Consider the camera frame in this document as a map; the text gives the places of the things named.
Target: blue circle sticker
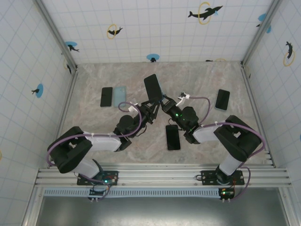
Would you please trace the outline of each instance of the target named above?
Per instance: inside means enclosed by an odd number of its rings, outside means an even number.
[[[151,60],[152,58],[154,58],[155,60],[159,60],[160,56],[159,56],[158,54],[152,53],[152,54],[148,54],[148,55],[146,56],[146,58],[147,58],[148,60]]]
[[[66,41],[65,43],[66,43],[66,45],[72,45],[73,47],[77,46],[77,43],[73,42],[73,41]]]
[[[44,87],[43,87],[43,84],[40,83],[38,86],[37,86],[37,89],[39,90],[38,92],[36,92],[36,96],[37,98],[40,98],[43,94],[43,91],[44,91]]]

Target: cable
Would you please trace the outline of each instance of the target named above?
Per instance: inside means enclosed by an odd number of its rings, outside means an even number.
[[[235,196],[233,199],[231,199],[231,201],[233,200],[236,200],[238,197],[242,196],[245,192],[246,192],[246,189],[248,188],[249,184],[250,184],[250,180],[251,180],[251,171],[249,169],[249,167],[247,166],[244,166],[244,167],[241,167],[242,169],[247,169],[249,171],[249,178],[248,178],[248,181],[246,183],[246,186],[244,187],[244,189],[241,191],[241,193],[239,193],[237,196]]]
[[[67,140],[74,139],[74,138],[77,138],[77,137],[92,137],[92,136],[94,136],[94,137],[128,137],[128,136],[134,134],[135,132],[137,132],[138,129],[141,127],[141,123],[142,123],[142,115],[141,115],[141,112],[139,111],[138,107],[136,107],[134,104],[129,103],[129,102],[121,102],[121,103],[119,103],[118,109],[120,109],[120,105],[121,105],[121,104],[128,104],[128,105],[131,105],[131,106],[133,106],[133,107],[138,111],[138,114],[139,114],[139,125],[138,125],[138,127],[137,127],[133,132],[131,132],[131,133],[129,133],[129,134],[125,134],[125,135],[108,135],[108,134],[93,134],[93,135],[92,135],[92,134],[77,134],[77,135],[73,135],[73,136],[66,137],[66,138],[61,139],[61,140],[59,140],[58,142],[56,142],[56,143],[55,143],[54,145],[52,145],[51,148],[48,150],[47,155],[46,155],[46,161],[47,161],[47,163],[48,163],[50,166],[55,166],[55,164],[53,164],[53,163],[49,160],[50,153],[53,151],[53,149],[54,149],[56,146],[60,145],[60,144],[63,143],[63,142],[66,142]]]
[[[107,187],[108,187],[107,192],[104,193],[103,196],[102,196],[101,198],[99,198],[98,200],[104,199],[104,198],[109,194],[109,192],[110,192],[110,185],[109,185],[108,183],[104,182],[103,180],[95,180],[95,179],[92,179],[92,178],[88,178],[88,177],[86,177],[85,175],[82,175],[82,174],[81,174],[81,176],[82,176],[83,178],[89,180],[89,181],[97,182],[97,183],[102,183],[102,184],[104,184],[104,185],[107,185]]]
[[[107,190],[107,189],[104,189],[103,191],[95,191],[95,190],[94,190],[94,187],[95,187],[95,186],[97,186],[97,185],[93,185],[93,187],[92,187],[92,191],[94,191],[95,193],[105,192],[105,191]]]
[[[252,154],[250,154],[249,158],[251,158],[252,156],[256,155],[257,153],[259,153],[263,149],[265,149],[266,142],[265,142],[265,139],[262,137],[262,135],[260,135],[260,133],[256,132],[255,130],[253,130],[247,126],[242,126],[242,125],[231,123],[231,122],[218,122],[218,123],[214,123],[214,124],[205,125],[205,126],[203,126],[203,128],[213,127],[213,126],[218,126],[218,125],[228,125],[228,126],[239,127],[239,128],[248,130],[249,132],[254,133],[256,136],[258,136],[258,138],[262,141],[262,147],[259,150],[257,150],[256,152],[253,152]],[[244,163],[245,162],[242,162],[238,168],[241,168]]]
[[[169,124],[170,126],[173,126],[173,125],[170,124],[170,122],[169,122],[171,119],[172,119],[172,118],[170,118],[170,119],[168,120],[168,124]]]
[[[204,116],[204,118],[199,122],[199,124],[201,124],[203,121],[205,121],[205,119],[206,119],[207,116],[209,115],[210,106],[211,106],[210,100],[209,100],[207,97],[189,97],[189,99],[205,99],[205,100],[208,101],[208,110],[207,110],[207,113],[206,113],[206,115]]]
[[[135,137],[139,137],[140,135],[142,135],[143,133],[145,133],[146,129],[147,129],[147,125],[145,125],[145,130],[141,134],[136,135]]]

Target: phone screen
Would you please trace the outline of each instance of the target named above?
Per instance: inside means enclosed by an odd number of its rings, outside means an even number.
[[[180,137],[179,130],[177,125],[167,125],[166,129],[166,140],[167,140],[167,149],[169,151],[180,150]]]
[[[103,87],[102,97],[100,100],[100,107],[111,107],[112,106],[112,87]]]
[[[226,111],[228,108],[230,92],[220,89],[217,94],[215,108]]]
[[[150,101],[160,101],[163,99],[161,87],[155,74],[145,78],[144,84]]]

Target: phone case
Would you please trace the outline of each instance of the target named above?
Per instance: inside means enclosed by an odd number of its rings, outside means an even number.
[[[126,86],[115,87],[114,89],[114,107],[118,107],[120,102],[126,101],[127,88]]]

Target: gray marble surface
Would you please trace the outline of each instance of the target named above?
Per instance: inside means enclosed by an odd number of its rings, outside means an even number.
[[[79,75],[63,126],[63,133],[72,126],[94,133],[112,132],[124,115],[116,107],[100,107],[103,87],[127,87],[127,101],[138,103],[147,99],[143,79],[156,74],[162,90],[177,101],[181,91],[194,97],[208,97],[212,102],[204,124],[225,120],[234,114],[258,131],[249,101],[239,62],[174,62],[174,63],[114,63],[86,64],[79,66]],[[226,112],[214,108],[218,89],[230,91]],[[200,119],[208,108],[206,100],[186,100],[193,106]],[[132,144],[118,153],[93,152],[99,162],[139,163],[220,163],[228,154],[219,141],[189,144],[180,131],[181,150],[167,150],[165,126],[170,117],[161,109],[154,124],[148,125],[145,134],[131,139]],[[249,163],[265,163],[264,153],[252,157]]]

